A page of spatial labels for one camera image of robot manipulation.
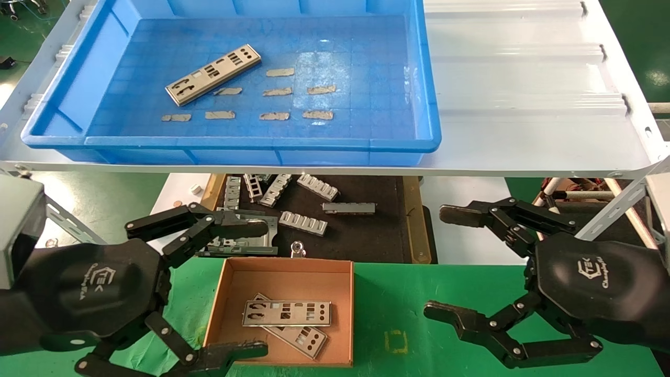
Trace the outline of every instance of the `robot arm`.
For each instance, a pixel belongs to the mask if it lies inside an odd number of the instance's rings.
[[[233,361],[267,354],[267,344],[258,341],[209,345],[196,351],[161,315],[168,304],[170,268],[181,266],[216,237],[266,234],[264,221],[240,220],[232,211],[214,212],[190,203],[130,221],[125,229],[129,240],[123,244],[34,250],[23,264],[12,259],[11,270],[17,271],[13,284],[0,290],[0,356],[95,346],[76,363],[79,374],[148,376],[110,364],[109,358],[150,331],[180,361],[164,376],[224,376]],[[146,243],[183,230],[163,255]],[[23,241],[28,245],[19,245]],[[11,250],[32,248],[36,241],[16,237]]]
[[[454,326],[462,341],[484,346],[508,368],[588,362],[602,343],[670,349],[670,277],[657,250],[576,239],[574,221],[514,198],[443,206],[446,223],[487,227],[521,257],[527,294],[487,317],[428,301],[423,314]],[[536,241],[526,230],[547,235]],[[570,339],[519,343],[507,331],[533,313]]]

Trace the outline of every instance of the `white shelf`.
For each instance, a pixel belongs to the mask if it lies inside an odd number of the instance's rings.
[[[85,0],[72,0],[0,111],[0,168],[424,176],[644,176],[668,155],[598,0],[425,0],[443,142],[413,168],[130,166],[31,150],[23,106],[43,93]]]

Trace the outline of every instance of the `table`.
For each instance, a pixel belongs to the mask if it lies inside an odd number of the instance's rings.
[[[193,345],[203,340],[221,266],[222,260],[194,258],[174,271],[171,305],[164,315]],[[458,341],[451,326],[423,316],[423,304],[428,299],[472,307],[490,315],[523,294],[522,271],[522,266],[357,263],[353,368],[234,365],[228,376],[662,376],[648,349],[607,341],[603,342],[600,355],[587,364],[508,370],[483,347]],[[536,315],[511,335],[521,341],[559,336]],[[0,358],[0,370],[8,377],[74,377],[74,363],[84,354],[40,352],[9,356]],[[150,334],[112,360],[157,374],[174,364],[176,358]]]

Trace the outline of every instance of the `blue storage bin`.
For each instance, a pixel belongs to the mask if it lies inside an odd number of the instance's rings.
[[[241,94],[178,107],[165,92],[246,43],[263,61],[224,84]],[[442,140],[421,0],[100,0],[71,54],[21,137],[75,161],[413,166]],[[337,89],[307,94],[321,85]]]

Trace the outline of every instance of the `brown cardboard box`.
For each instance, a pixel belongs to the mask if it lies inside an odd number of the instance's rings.
[[[319,327],[328,340],[316,360],[304,356],[261,327],[243,327],[247,300],[262,293],[273,300],[330,301],[331,325]],[[262,340],[268,354],[241,364],[283,366],[353,365],[354,264],[323,259],[228,258],[214,296],[204,345]]]

